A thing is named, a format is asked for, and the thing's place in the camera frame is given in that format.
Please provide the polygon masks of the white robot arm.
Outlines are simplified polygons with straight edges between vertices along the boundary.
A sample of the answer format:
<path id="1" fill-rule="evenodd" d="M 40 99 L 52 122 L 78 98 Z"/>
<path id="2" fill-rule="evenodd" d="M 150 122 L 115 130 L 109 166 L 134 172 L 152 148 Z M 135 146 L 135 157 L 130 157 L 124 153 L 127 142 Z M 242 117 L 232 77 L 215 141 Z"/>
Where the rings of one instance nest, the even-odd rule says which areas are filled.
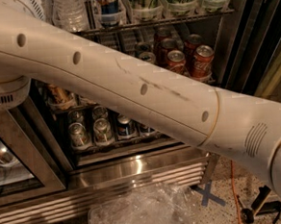
<path id="1" fill-rule="evenodd" d="M 240 163 L 281 197 L 281 103 L 204 85 L 0 3 L 0 84 L 22 76 Z"/>

